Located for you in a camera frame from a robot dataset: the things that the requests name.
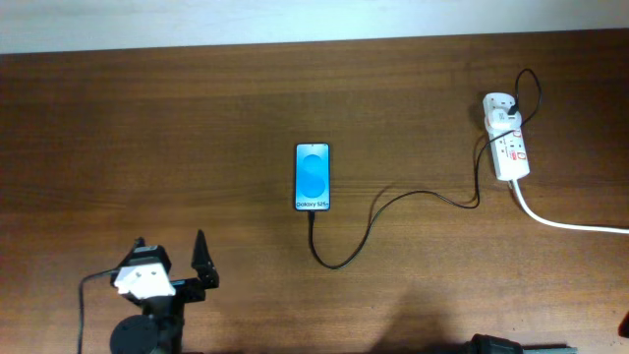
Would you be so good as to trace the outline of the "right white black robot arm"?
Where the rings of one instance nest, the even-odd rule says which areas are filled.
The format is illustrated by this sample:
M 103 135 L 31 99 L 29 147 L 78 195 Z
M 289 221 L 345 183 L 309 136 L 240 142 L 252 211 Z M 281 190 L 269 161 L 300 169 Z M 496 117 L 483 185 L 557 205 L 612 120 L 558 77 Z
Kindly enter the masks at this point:
M 506 338 L 475 334 L 459 350 L 460 354 L 579 354 L 579 349 L 566 345 L 523 346 Z

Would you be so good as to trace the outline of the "blue screen smartphone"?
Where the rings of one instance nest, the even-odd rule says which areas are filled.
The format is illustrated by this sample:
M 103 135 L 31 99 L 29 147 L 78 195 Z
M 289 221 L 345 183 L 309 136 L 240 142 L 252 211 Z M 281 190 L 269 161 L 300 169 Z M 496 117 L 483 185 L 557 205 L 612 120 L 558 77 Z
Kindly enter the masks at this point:
M 295 150 L 295 210 L 330 210 L 330 191 L 330 145 L 327 143 L 297 144 Z

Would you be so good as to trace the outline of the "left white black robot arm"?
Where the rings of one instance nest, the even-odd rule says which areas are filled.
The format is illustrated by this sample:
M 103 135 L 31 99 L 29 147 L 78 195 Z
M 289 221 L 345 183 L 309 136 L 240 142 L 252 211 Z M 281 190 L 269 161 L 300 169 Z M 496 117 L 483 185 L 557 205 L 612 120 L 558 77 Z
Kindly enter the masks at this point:
M 182 351 L 185 306 L 204 301 L 206 291 L 219 286 L 219 275 L 201 230 L 191 260 L 197 275 L 172 280 L 170 268 L 165 249 L 148 246 L 142 238 L 119 263 L 111 285 L 141 312 L 120 321 L 113 329 L 109 343 L 113 354 Z

